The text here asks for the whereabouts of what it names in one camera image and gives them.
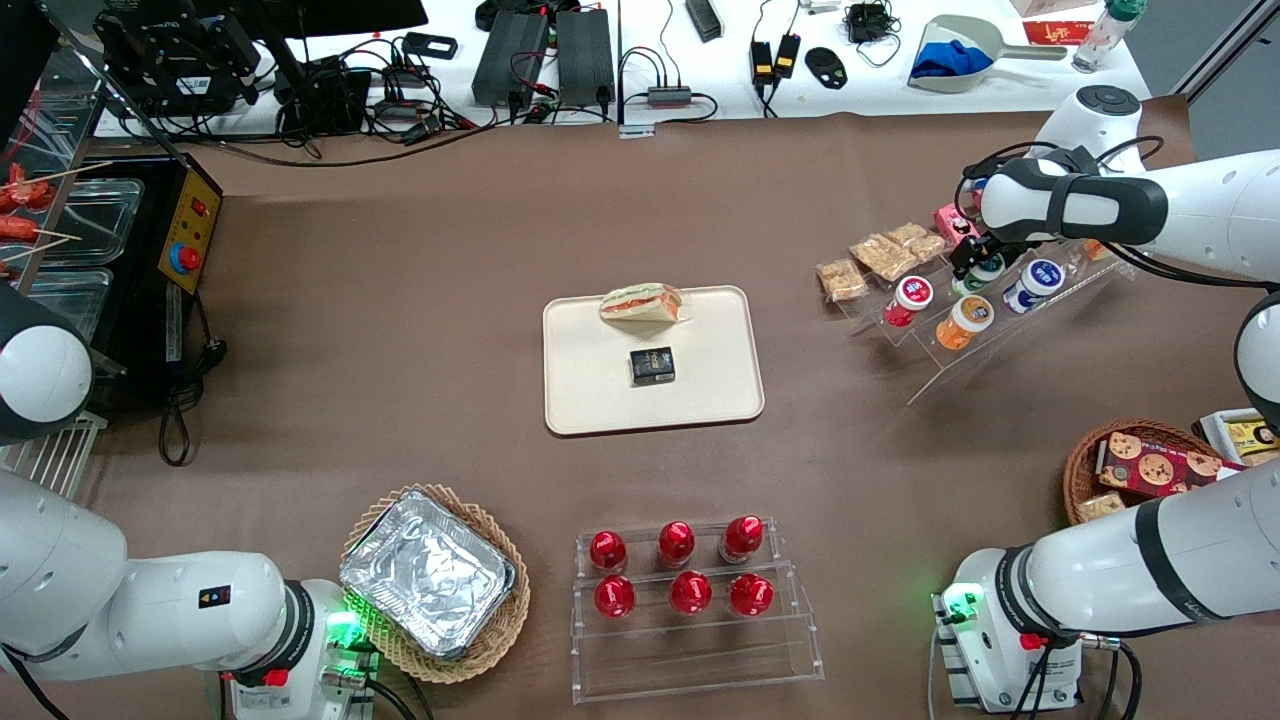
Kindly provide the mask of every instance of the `woven basket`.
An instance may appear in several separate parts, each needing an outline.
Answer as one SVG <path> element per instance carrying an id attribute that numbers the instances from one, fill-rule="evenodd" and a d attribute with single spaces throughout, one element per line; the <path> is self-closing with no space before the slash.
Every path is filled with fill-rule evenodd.
<path id="1" fill-rule="evenodd" d="M 529 618 L 529 569 L 525 568 L 520 551 L 512 544 L 507 533 L 503 533 L 493 516 L 479 505 L 463 503 L 453 493 L 453 489 L 444 486 L 419 484 L 406 486 L 371 506 L 351 532 L 351 538 L 342 551 L 343 560 L 347 559 L 347 553 L 351 552 L 356 542 L 365 536 L 369 527 L 381 516 L 383 511 L 411 489 L 421 491 L 443 505 L 507 556 L 516 566 L 516 585 L 485 623 L 475 642 L 467 648 L 467 653 L 454 662 L 436 660 L 424 653 L 417 641 L 399 625 L 383 618 L 376 609 L 349 589 L 346 591 L 347 605 L 360 616 L 360 623 L 374 646 L 406 674 L 428 683 L 461 683 L 497 665 L 502 656 L 511 650 L 511 646 L 516 644 L 516 637 L 520 635 L 520 629 L 525 625 L 525 619 Z"/>
<path id="2" fill-rule="evenodd" d="M 1125 507 L 1133 507 L 1146 500 L 1151 500 L 1147 496 L 1116 489 L 1098 482 L 1098 443 L 1114 432 L 1126 433 L 1170 447 L 1194 450 L 1210 457 L 1222 457 L 1208 443 L 1187 430 L 1156 420 L 1116 420 L 1110 425 L 1098 428 L 1084 436 L 1084 439 L 1075 446 L 1075 450 L 1066 459 L 1066 469 L 1062 471 L 1062 501 L 1066 502 L 1066 516 L 1071 520 L 1073 525 L 1079 525 L 1084 521 L 1084 516 L 1075 509 L 1075 503 L 1098 495 L 1116 491 L 1120 493 L 1120 500 L 1124 501 Z"/>

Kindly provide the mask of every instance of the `brown surface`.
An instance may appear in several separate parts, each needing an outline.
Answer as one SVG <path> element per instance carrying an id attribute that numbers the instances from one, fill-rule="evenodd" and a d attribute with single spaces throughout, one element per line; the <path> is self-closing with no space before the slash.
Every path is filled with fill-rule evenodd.
<path id="1" fill-rule="evenodd" d="M 1187 425 L 1244 404 L 1231 342 L 1252 292 L 1111 283 L 1074 322 L 1046 320 L 975 382 L 911 407 L 923 355 L 851 337 L 824 310 L 815 263 L 927 223 L 964 164 L 1042 120 L 723 122 L 625 142 L 611 127 L 517 128 L 348 170 L 202 151 L 230 195 L 204 286 L 230 355 L 193 421 L 200 455 L 170 470 L 154 419 L 116 423 L 81 500 L 124 529 L 134 556 L 255 550 L 289 577 L 334 578 L 371 502 L 406 483 L 452 486 L 520 547 L 532 607 L 497 669 L 431 692 L 440 720 L 924 717 L 928 593 L 977 548 L 1065 525 L 1062 460 L 1084 433 L 1130 415 Z M 1170 138 L 1160 163 L 1190 160 L 1181 101 L 1148 105 L 1143 129 Z M 543 306 L 641 281 L 746 291 L 768 397 L 758 420 L 547 430 Z M 778 518 L 827 680 L 571 707 L 573 536 L 741 511 Z M 1271 716 L 1275 641 L 1236 621 L 1135 642 L 1142 715 Z M 1092 703 L 1102 675 L 1091 662 Z M 940 680 L 943 716 L 979 717 L 947 707 Z M 37 717 L 13 679 L 0 694 L 0 716 Z M 209 716 L 186 669 L 50 696 L 77 720 Z"/>

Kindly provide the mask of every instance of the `foil container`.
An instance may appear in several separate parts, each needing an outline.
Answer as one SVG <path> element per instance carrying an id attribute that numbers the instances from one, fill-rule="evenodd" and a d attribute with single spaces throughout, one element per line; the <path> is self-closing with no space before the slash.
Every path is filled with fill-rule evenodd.
<path id="1" fill-rule="evenodd" d="M 339 570 L 429 655 L 458 660 L 511 593 L 516 568 L 420 491 L 392 503 Z"/>

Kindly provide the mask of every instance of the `acrylic display stand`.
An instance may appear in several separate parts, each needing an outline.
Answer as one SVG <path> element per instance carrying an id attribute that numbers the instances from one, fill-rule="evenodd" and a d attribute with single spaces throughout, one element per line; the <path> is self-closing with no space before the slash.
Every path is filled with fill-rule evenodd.
<path id="1" fill-rule="evenodd" d="M 764 544 L 742 565 L 718 553 L 726 524 L 691 525 L 696 544 L 689 565 L 668 570 L 658 564 L 658 528 L 622 532 L 627 565 L 621 573 L 635 588 L 636 606 L 611 619 L 594 603 L 595 585 L 608 573 L 591 565 L 594 533 L 579 536 L 573 580 L 573 705 L 604 700 L 667 696 L 714 688 L 739 688 L 820 680 L 818 628 L 782 536 L 764 518 Z M 694 616 L 668 603 L 671 582 L 685 570 L 707 575 L 712 603 Z M 728 585 L 742 573 L 773 584 L 773 603 L 756 618 L 728 610 Z"/>
<path id="2" fill-rule="evenodd" d="M 1009 286 L 1016 282 L 1023 268 L 1037 258 L 1053 260 L 1061 265 L 1066 278 L 1062 290 L 1052 297 L 1042 300 L 1032 311 L 1019 315 L 1005 305 L 1002 295 Z M 884 306 L 892 299 L 896 283 L 886 283 L 870 273 L 867 273 L 868 286 L 872 288 L 870 293 L 838 304 L 845 315 L 854 320 L 855 332 L 876 325 L 893 347 L 919 346 L 937 365 L 937 373 L 911 396 L 908 405 L 960 373 L 982 368 L 1018 333 L 1042 319 L 1065 316 L 1073 307 L 1079 310 L 1111 279 L 1116 277 L 1133 279 L 1134 270 L 1110 252 L 1103 252 L 1096 260 L 1091 259 L 1082 243 L 1043 245 L 1021 256 L 1000 278 L 977 292 L 996 309 L 996 319 L 991 327 L 978 333 L 964 350 L 959 351 L 940 345 L 934 334 L 938 323 L 947 316 L 951 306 L 961 297 L 951 288 L 951 265 L 945 259 L 934 259 L 913 269 L 909 274 L 922 275 L 929 281 L 933 286 L 933 302 L 918 313 L 911 324 L 905 328 L 886 323 L 883 316 Z"/>

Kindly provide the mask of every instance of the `red bottle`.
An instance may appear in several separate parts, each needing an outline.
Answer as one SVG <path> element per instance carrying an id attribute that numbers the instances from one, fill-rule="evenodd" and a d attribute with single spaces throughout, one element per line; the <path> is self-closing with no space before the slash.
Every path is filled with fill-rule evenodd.
<path id="1" fill-rule="evenodd" d="M 755 515 L 744 515 L 724 528 L 721 536 L 721 557 L 724 562 L 746 562 L 764 542 L 764 521 Z"/>
<path id="2" fill-rule="evenodd" d="M 686 570 L 671 583 L 671 607 L 681 615 L 698 615 L 712 603 L 712 584 L 707 575 Z"/>
<path id="3" fill-rule="evenodd" d="M 591 538 L 591 565 L 605 573 L 621 573 L 627 566 L 627 543 L 613 530 L 595 533 Z"/>
<path id="4" fill-rule="evenodd" d="M 728 587 L 728 609 L 755 618 L 773 603 L 773 585 L 755 573 L 739 575 Z"/>
<path id="5" fill-rule="evenodd" d="M 694 553 L 694 530 L 676 520 L 658 533 L 658 560 L 667 568 L 684 568 Z"/>
<path id="6" fill-rule="evenodd" d="M 609 575 L 595 585 L 595 609 L 605 618 L 626 618 L 636 606 L 636 591 L 622 575 Z"/>

